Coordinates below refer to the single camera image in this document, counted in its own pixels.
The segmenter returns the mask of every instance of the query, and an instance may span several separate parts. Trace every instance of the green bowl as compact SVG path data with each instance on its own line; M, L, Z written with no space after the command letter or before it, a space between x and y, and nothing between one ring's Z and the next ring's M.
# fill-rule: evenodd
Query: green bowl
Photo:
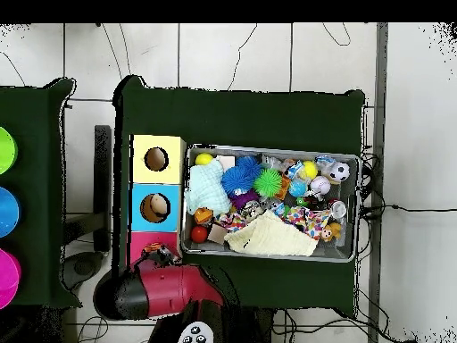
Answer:
M16 162L18 147L10 133L0 127L0 175Z

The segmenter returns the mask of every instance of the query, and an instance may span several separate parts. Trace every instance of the beige cloth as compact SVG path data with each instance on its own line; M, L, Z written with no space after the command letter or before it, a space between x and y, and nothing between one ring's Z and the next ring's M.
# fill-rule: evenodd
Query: beige cloth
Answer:
M310 256L318 241L283 223L268 210L239 231L224 237L230 248L238 253L257 255Z

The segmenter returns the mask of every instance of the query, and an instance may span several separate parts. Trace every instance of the stacked cubes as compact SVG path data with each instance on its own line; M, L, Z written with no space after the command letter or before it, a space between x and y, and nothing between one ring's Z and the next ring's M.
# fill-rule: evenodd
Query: stacked cubes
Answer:
M185 149L186 144L180 137L133 136L131 263L151 243L162 243L175 255L180 255L179 224Z

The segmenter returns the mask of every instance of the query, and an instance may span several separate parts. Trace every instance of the yellow cube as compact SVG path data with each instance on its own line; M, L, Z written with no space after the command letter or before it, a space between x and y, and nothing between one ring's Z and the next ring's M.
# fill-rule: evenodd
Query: yellow cube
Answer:
M180 137L135 135L133 181L181 184L186 143Z

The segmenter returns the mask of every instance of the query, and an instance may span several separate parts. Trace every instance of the colorful bowl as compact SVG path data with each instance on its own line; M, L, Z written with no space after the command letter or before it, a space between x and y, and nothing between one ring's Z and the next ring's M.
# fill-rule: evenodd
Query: colorful bowl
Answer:
M11 303L21 279L21 266L15 256L0 249L0 309Z
M14 138L0 127L0 175L7 172L16 162L18 147Z
M13 231L19 217L18 200L8 190L0 187L0 238L6 237Z

